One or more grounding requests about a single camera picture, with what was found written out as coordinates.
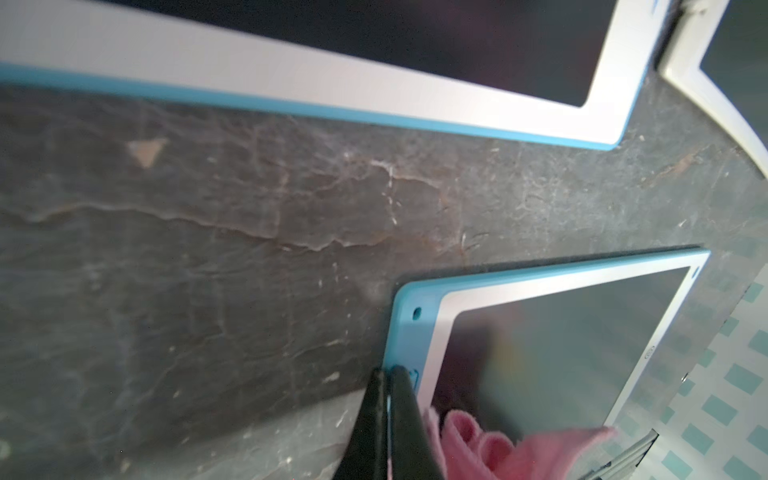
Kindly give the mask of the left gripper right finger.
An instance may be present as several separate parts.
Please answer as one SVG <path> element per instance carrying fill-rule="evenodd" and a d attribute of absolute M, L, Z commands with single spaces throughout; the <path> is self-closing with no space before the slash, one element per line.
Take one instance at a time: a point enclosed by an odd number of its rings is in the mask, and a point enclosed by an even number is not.
<path fill-rule="evenodd" d="M 394 366 L 389 375 L 390 459 L 394 480 L 442 479 L 413 392 L 409 371 Z"/>

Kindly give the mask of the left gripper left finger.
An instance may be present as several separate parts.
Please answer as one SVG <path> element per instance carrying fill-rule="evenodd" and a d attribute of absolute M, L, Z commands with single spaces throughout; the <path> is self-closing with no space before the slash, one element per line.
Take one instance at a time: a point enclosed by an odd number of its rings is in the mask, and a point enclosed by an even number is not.
<path fill-rule="evenodd" d="M 388 478 L 388 380 L 372 371 L 345 452 L 333 480 Z"/>

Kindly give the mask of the pink cleaning cloth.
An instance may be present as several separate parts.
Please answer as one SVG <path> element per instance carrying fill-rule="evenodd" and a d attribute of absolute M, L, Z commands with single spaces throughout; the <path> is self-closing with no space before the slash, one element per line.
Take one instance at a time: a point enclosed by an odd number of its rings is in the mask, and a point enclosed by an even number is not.
<path fill-rule="evenodd" d="M 583 454 L 616 434 L 610 426 L 568 429 L 515 443 L 501 432 L 483 430 L 462 410 L 440 418 L 429 408 L 422 421 L 445 479 L 564 479 Z"/>

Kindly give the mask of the blue front drawing tablet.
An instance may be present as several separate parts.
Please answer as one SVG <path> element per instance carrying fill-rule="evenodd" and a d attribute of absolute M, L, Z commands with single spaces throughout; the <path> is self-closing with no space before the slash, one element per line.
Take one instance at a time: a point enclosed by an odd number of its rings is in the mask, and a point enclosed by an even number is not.
<path fill-rule="evenodd" d="M 421 409 L 512 440 L 615 424 L 710 253 L 684 248 L 413 281 L 386 368 Z"/>

